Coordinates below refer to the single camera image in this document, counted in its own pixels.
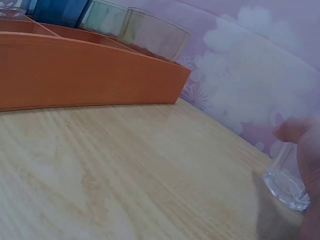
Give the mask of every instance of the finger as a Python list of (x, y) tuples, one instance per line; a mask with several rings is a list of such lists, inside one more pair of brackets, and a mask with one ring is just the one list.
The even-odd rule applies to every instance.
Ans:
[(282, 142), (298, 143), (309, 129), (305, 119), (289, 118), (281, 126), (273, 129), (273, 135)]

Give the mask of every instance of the drinking glass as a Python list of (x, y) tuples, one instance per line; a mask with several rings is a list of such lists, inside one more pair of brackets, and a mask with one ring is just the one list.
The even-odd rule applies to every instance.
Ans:
[(31, 0), (30, 1), (30, 6), (28, 8), (28, 11), (26, 11), (26, 15), (32, 16), (34, 14), (37, 2), (38, 2), (38, 0)]
[(142, 54), (174, 62), (189, 37), (190, 34), (176, 23), (129, 7), (117, 39)]
[(283, 144), (263, 180), (272, 194), (289, 208), (303, 211), (310, 204), (298, 169), (296, 144)]
[(31, 0), (0, 0), (0, 18), (22, 18), (29, 8)]
[(127, 8), (104, 0), (94, 0), (84, 27), (117, 38), (124, 24)]
[(33, 20), (39, 23), (78, 28), (92, 0), (38, 0)]

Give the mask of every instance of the purple wallpaper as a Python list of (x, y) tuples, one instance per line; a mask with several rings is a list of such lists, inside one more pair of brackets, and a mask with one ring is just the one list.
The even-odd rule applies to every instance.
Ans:
[(272, 128), (320, 112), (320, 2), (113, 0), (190, 30), (179, 63), (192, 73), (181, 97), (264, 153)]

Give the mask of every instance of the table surface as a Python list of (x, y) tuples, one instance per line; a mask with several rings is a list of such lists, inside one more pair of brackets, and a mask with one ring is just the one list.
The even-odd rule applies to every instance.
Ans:
[(176, 105), (0, 113), (1, 240), (291, 240), (270, 159)]

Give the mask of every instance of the orange organizer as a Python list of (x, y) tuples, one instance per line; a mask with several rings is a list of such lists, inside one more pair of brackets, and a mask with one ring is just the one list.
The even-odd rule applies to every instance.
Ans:
[(190, 70), (97, 33), (0, 20), (0, 111), (174, 104)]

